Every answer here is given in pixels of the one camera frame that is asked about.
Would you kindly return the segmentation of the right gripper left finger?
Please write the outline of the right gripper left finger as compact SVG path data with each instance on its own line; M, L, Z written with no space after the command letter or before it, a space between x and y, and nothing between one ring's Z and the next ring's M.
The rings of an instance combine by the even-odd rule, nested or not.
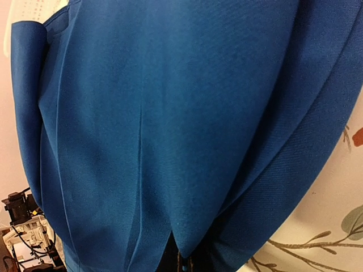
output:
M160 261L160 272L180 272L181 270L179 250L174 236L170 235Z

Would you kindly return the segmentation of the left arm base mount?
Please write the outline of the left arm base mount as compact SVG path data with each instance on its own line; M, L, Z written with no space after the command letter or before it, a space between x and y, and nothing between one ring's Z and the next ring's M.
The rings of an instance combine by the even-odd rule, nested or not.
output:
M32 218L33 212L39 208L33 195L26 194L28 191L30 188L11 193L6 199L1 200L5 205L5 210L9 213L11 226L27 222Z

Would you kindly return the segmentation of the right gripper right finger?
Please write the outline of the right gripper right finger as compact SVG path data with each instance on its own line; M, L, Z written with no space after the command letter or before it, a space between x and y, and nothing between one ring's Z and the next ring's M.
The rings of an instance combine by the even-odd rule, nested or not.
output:
M189 257L192 271L227 271L222 256L224 247L218 240L203 238Z

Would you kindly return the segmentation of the bright blue garment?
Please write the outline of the bright blue garment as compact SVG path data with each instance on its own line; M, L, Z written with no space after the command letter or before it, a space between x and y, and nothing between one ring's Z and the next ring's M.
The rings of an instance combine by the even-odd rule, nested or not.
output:
M362 87L361 1L70 1L11 29L33 197L69 271L237 271L292 213Z

